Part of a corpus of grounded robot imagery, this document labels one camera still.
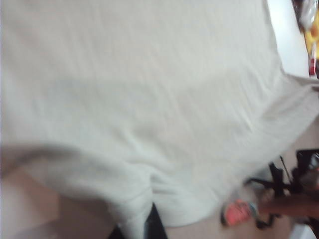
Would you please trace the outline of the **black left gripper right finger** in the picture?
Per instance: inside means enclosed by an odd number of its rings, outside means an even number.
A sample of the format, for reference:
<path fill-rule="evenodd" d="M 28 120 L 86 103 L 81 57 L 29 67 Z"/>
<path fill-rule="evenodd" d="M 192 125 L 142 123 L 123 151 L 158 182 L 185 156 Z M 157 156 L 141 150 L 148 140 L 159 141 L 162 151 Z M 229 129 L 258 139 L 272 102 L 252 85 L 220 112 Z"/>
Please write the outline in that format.
<path fill-rule="evenodd" d="M 168 239 L 155 204 L 145 221 L 145 239 Z"/>

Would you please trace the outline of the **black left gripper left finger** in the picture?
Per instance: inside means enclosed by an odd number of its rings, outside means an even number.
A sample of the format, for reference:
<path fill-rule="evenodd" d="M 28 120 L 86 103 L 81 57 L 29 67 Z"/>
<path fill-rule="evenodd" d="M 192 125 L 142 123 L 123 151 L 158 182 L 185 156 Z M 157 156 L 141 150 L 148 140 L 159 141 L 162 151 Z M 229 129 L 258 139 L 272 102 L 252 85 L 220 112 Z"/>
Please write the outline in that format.
<path fill-rule="evenodd" d="M 118 226 L 115 226 L 109 235 L 109 239 L 125 239 L 125 237 L 123 236 L 120 228 Z"/>

